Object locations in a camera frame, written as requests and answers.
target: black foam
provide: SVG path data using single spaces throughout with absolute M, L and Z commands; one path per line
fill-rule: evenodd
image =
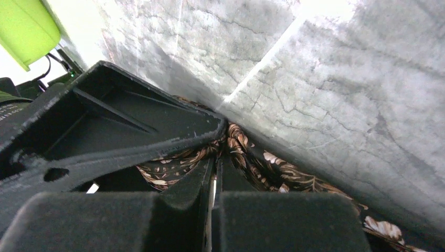
M 219 207 L 221 251 L 370 251 L 341 196 L 223 192 Z
M 40 193 L 19 211 L 0 251 L 145 251 L 157 197 Z

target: lime green object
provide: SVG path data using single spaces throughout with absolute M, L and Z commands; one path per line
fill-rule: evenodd
M 0 45 L 26 70 L 60 41 L 40 0 L 0 0 Z

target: brown patterned cloth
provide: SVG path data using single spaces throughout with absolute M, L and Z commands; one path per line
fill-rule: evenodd
M 183 102 L 210 110 L 199 103 L 182 97 L 177 98 Z M 219 157 L 225 148 L 237 170 L 257 190 L 281 193 L 289 191 L 327 192 L 342 195 L 355 205 L 363 230 L 368 234 L 368 237 L 371 235 L 379 241 L 384 241 L 388 248 L 393 248 L 393 251 L 426 251 L 417 248 L 423 247 L 418 239 L 414 239 L 417 247 L 408 245 L 397 225 L 384 220 L 376 220 L 381 217 L 371 213 L 366 205 L 360 204 L 327 182 L 314 175 L 302 172 L 297 166 L 255 145 L 248 139 L 243 130 L 234 123 L 229 123 L 226 135 L 219 140 L 212 141 L 195 150 L 186 150 L 162 159 L 154 159 L 136 167 L 154 188 L 163 191 L 194 169 L 200 160 L 212 155 Z

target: marble surface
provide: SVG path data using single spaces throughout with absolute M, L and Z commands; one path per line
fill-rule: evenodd
M 445 244 L 441 0 L 46 4 L 83 67 L 108 60 L 217 109 Z

